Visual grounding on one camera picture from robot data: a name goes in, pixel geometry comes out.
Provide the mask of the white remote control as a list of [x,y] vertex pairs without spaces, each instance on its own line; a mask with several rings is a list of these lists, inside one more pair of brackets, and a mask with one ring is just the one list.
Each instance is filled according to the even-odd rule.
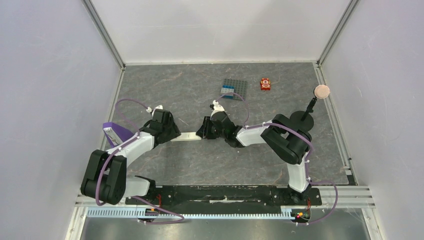
[[173,138],[172,142],[187,142],[187,141],[200,141],[201,136],[196,135],[196,132],[182,132],[180,136]]

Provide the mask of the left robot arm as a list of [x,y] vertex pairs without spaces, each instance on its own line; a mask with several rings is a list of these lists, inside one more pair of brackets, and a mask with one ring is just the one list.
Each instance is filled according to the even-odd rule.
[[123,198],[137,196],[144,204],[157,198],[156,182],[135,175],[128,176],[128,166],[143,154],[181,135],[173,114],[156,108],[149,120],[134,136],[109,150],[94,150],[88,161],[80,192],[96,204],[116,205]]

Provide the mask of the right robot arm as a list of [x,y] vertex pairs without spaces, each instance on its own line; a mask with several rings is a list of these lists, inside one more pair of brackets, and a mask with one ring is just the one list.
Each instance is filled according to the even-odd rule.
[[267,144],[273,152],[287,164],[289,183],[288,199],[302,204],[309,198],[311,184],[306,174],[306,159],[311,153],[314,118],[308,111],[295,111],[286,117],[277,114],[272,120],[243,127],[234,124],[226,112],[206,116],[195,133],[203,139],[222,138],[233,148]]

